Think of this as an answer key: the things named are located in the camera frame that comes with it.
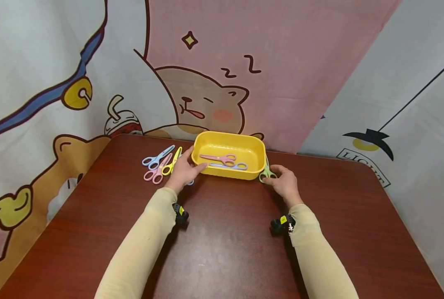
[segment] left hand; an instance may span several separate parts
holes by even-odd
[[[201,171],[207,168],[207,163],[202,163],[195,167],[192,166],[193,162],[191,161],[190,154],[193,151],[194,146],[192,145],[177,159],[172,174],[165,184],[166,187],[174,190],[177,194],[182,191],[185,185],[194,180]]]

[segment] pink backdrop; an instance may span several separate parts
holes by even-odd
[[[181,66],[248,89],[242,133],[296,152],[399,2],[149,1],[145,56],[155,69]],[[189,31],[191,49],[181,41]]]

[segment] fabric backdrop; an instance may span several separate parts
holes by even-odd
[[[0,0],[0,288],[119,133],[296,152],[398,3]]]
[[[404,0],[325,117],[299,153],[371,167],[444,290],[444,0]]]

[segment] arm sleeve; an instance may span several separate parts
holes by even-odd
[[[298,204],[289,213],[297,222],[291,235],[292,246],[310,299],[358,298],[345,267],[321,233],[310,208]]]
[[[155,261],[175,225],[172,204],[177,195],[172,189],[155,192],[105,270],[96,299],[142,297]]]

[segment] wooden tabletop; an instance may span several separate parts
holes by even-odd
[[[191,142],[112,139],[0,299],[93,298],[115,250],[160,187],[142,179],[147,168],[140,161],[171,144],[186,149]],[[267,155],[297,175],[304,202],[360,298],[444,298],[372,170],[343,160]],[[179,203],[189,224],[168,236],[143,298],[308,298],[289,238],[270,233],[270,221],[287,210],[269,186],[201,175]]]

